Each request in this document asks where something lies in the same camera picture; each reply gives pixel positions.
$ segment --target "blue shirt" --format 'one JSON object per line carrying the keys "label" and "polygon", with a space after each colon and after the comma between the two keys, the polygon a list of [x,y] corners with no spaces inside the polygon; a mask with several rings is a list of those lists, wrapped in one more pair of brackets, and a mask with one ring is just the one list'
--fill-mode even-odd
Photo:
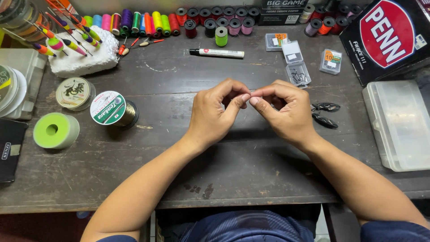
{"label": "blue shirt", "polygon": [[[362,242],[430,241],[430,230],[404,221],[371,221],[361,227]],[[206,217],[187,229],[181,242],[313,242],[312,232],[291,217],[271,211],[235,211]],[[136,242],[115,235],[97,242]]]}

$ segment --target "styrofoam block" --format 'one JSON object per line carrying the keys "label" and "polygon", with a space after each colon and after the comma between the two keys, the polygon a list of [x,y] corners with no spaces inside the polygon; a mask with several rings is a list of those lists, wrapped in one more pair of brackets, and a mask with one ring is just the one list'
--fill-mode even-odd
{"label": "styrofoam block", "polygon": [[[57,57],[49,56],[48,58],[51,70],[56,76],[61,78],[82,76],[107,70],[117,65],[118,40],[111,32],[103,30],[96,25],[93,25],[91,29],[94,30],[103,41],[103,43],[100,44],[100,48],[96,49],[90,43],[86,42],[82,38],[82,35],[77,33],[76,30],[73,31],[72,35],[80,41],[93,56],[87,53],[87,57],[85,57],[68,48],[66,45],[64,45],[64,51],[69,56],[65,55],[62,51],[52,50],[48,47],[57,55]],[[68,33],[59,33],[58,37],[68,39],[77,44],[77,42],[70,37]]]}

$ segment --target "penn logo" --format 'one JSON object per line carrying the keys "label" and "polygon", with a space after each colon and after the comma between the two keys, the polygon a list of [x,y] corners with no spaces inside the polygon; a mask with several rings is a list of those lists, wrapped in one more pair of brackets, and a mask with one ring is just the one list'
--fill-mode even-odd
{"label": "penn logo", "polygon": [[382,0],[360,20],[360,33],[369,57],[387,68],[415,51],[415,29],[397,3]]}

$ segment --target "penn box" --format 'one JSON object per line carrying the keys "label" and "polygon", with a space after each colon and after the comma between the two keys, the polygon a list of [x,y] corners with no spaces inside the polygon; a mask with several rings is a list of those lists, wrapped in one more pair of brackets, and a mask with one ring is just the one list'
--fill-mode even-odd
{"label": "penn box", "polygon": [[262,0],[258,25],[295,25],[308,0]]}
{"label": "penn box", "polygon": [[430,19],[418,1],[374,0],[340,34],[361,85],[430,63]]}

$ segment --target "fishing pliers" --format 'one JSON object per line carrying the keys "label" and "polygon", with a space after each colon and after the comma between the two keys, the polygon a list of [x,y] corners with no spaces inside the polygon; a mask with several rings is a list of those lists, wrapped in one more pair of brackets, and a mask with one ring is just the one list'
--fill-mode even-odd
{"label": "fishing pliers", "polygon": [[311,111],[318,110],[318,113],[312,113],[312,117],[315,119],[315,121],[320,125],[331,129],[338,128],[339,126],[333,120],[322,116],[321,110],[328,111],[328,112],[335,112],[340,108],[341,108],[340,105],[330,103],[330,102],[320,102],[318,104],[310,105]]}

